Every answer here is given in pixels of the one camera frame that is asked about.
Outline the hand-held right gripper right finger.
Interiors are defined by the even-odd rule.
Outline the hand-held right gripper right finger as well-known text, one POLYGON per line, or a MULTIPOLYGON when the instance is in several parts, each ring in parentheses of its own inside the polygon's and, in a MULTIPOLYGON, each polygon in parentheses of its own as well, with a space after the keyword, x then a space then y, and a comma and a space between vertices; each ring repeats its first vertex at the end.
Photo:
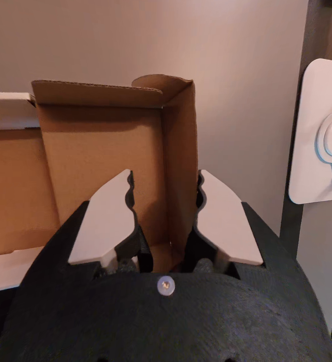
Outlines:
POLYGON ((263 258, 246 217, 241 199, 207 170, 199 170, 199 191, 195 231, 211 247, 216 272, 224 273, 231 262, 261 266, 263 258))

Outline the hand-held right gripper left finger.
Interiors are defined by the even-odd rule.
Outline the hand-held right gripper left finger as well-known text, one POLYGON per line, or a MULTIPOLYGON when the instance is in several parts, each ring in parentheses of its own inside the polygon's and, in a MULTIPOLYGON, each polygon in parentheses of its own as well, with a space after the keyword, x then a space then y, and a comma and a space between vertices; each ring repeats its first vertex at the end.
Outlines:
POLYGON ((140 243, 132 241, 138 229, 133 190, 133 172, 125 169, 94 193, 68 258, 70 265, 99 262, 104 269, 117 269, 120 261, 137 256, 140 243))

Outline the white cardboard mailer box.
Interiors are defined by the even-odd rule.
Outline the white cardboard mailer box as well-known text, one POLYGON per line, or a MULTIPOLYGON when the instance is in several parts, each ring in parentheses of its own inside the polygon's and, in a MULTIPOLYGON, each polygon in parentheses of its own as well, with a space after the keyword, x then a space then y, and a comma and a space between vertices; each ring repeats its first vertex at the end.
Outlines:
POLYGON ((133 172, 139 271, 172 270, 196 214, 195 83, 145 75, 130 87, 35 80, 0 92, 0 291, 19 287, 71 214, 133 172))

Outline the grey desk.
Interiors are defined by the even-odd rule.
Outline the grey desk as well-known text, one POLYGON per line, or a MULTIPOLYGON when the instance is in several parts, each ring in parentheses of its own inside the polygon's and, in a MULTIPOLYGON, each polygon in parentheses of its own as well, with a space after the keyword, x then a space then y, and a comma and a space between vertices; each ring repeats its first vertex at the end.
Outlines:
POLYGON ((297 1, 0 1, 0 91, 35 80, 195 83, 198 179, 241 199, 261 266, 214 270, 195 231, 170 271, 65 264, 85 202, 46 242, 1 318, 0 361, 332 361, 298 262, 251 207, 281 221, 297 87, 297 1))

